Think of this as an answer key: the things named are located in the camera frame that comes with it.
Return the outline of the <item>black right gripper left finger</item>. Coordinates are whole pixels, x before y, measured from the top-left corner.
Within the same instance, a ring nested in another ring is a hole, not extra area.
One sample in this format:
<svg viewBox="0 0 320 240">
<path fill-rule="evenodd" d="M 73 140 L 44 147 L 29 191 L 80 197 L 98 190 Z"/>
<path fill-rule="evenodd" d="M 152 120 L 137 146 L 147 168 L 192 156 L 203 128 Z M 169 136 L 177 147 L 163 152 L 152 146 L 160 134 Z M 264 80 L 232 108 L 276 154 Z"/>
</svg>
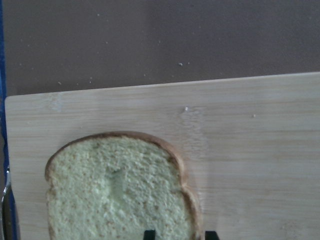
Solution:
<svg viewBox="0 0 320 240">
<path fill-rule="evenodd" d="M 155 240 L 156 239 L 156 231 L 152 230 L 145 230 L 143 234 L 143 240 Z"/>
</svg>

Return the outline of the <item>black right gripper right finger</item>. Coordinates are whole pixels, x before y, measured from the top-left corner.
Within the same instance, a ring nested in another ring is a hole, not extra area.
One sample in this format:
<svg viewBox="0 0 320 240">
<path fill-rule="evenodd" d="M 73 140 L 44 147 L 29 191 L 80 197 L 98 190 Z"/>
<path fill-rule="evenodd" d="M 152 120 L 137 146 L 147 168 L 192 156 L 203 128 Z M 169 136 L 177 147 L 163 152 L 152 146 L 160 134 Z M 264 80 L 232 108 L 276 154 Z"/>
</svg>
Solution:
<svg viewBox="0 0 320 240">
<path fill-rule="evenodd" d="M 205 231 L 205 240 L 220 240 L 216 231 L 207 230 Z"/>
</svg>

